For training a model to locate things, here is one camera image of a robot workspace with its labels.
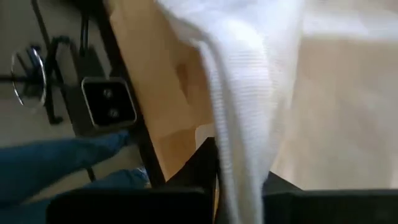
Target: metal ring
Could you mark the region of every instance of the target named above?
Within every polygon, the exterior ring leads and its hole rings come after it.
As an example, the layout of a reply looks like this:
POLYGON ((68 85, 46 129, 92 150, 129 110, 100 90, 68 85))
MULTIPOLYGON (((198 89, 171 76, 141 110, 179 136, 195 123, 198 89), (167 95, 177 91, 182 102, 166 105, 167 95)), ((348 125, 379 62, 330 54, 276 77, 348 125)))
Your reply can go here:
MULTIPOLYGON (((33 107, 30 107, 32 109, 36 109, 36 108, 39 108, 41 106, 44 106, 44 104, 45 104, 45 99, 47 97, 47 76, 45 75, 44 64, 43 64, 42 59, 40 58, 39 53, 33 48, 32 48, 32 51, 33 51, 33 54, 36 57, 37 61, 39 62, 40 70, 41 70, 42 76, 43 76, 43 93, 42 93, 42 96, 40 97, 40 102, 37 105, 35 105, 33 107)), ((13 77, 13 78, 15 77, 14 66, 15 66, 16 55, 17 55, 17 52, 14 52, 13 55, 11 56, 11 77, 13 77)), ((25 106, 25 103, 22 100, 22 98, 21 98, 21 96, 20 96, 20 94, 19 94, 19 92, 17 90, 16 83, 15 83, 14 80, 12 81, 12 87, 14 88, 14 93, 17 96, 17 98, 19 100, 19 103, 22 106, 25 106)))

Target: white towel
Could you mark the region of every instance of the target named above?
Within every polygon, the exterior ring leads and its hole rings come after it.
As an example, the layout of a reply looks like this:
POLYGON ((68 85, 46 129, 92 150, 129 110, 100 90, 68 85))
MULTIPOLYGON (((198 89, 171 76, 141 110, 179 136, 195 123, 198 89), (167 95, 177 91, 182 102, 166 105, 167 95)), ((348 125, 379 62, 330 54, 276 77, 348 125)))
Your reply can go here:
POLYGON ((158 2, 204 61, 230 220, 262 223, 261 186, 292 96, 302 0, 158 2))
POLYGON ((274 170, 299 187, 391 186, 396 0, 158 3, 200 49, 232 223, 263 222, 261 185, 280 147, 274 170))

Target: gray floor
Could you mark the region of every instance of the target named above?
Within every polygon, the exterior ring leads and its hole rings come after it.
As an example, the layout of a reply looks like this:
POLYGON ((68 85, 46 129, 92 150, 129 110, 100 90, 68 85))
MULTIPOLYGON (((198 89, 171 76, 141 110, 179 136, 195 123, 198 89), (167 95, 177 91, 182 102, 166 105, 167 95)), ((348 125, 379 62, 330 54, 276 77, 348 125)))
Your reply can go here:
MULTIPOLYGON (((40 8, 50 35, 69 35, 78 40, 80 35, 80 15, 71 7, 65 7, 60 1, 39 0, 40 8)), ((30 43, 43 44, 30 0, 0 0, 0 74, 10 70, 11 54, 16 49, 30 43)), ((110 67, 103 48, 99 30, 90 23, 90 43, 96 47, 106 73, 110 67)), ((66 48, 61 48, 58 61, 66 80, 73 79, 66 48)), ((74 137, 72 126, 58 90, 55 94, 55 109, 65 121, 58 126, 49 125, 44 108, 36 112, 22 107, 9 84, 0 84, 0 147, 12 146, 44 139, 74 137)), ((117 156, 94 167, 97 178, 104 177, 119 169, 132 169, 141 166, 141 158, 134 147, 123 149, 117 156)), ((89 182, 85 171, 72 174, 60 182, 45 189, 34 197, 48 197, 66 190, 81 187, 89 182)))

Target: wooden surface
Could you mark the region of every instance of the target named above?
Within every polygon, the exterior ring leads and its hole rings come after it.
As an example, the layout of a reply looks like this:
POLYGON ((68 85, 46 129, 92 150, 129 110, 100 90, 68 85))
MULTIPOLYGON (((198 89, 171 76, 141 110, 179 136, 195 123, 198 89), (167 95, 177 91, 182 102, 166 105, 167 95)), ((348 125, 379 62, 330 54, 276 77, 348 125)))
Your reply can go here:
POLYGON ((164 176, 195 152, 195 130, 212 122, 198 53, 179 42, 153 1, 113 1, 110 21, 164 176))

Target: person's leg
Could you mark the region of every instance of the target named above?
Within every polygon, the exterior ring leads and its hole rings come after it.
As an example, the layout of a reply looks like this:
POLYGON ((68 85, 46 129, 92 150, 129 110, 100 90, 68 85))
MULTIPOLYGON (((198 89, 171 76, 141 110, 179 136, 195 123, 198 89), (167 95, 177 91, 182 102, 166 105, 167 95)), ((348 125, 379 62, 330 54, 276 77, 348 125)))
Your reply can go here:
POLYGON ((123 131, 0 149, 0 208, 18 205, 63 176, 114 156, 128 140, 123 131))
MULTIPOLYGON (((84 188, 93 189, 143 189, 148 183, 146 173, 135 169, 119 170, 104 179, 90 183, 84 188)), ((45 224, 45 210, 52 199, 45 199, 27 205, 15 206, 0 210, 0 223, 45 224)))

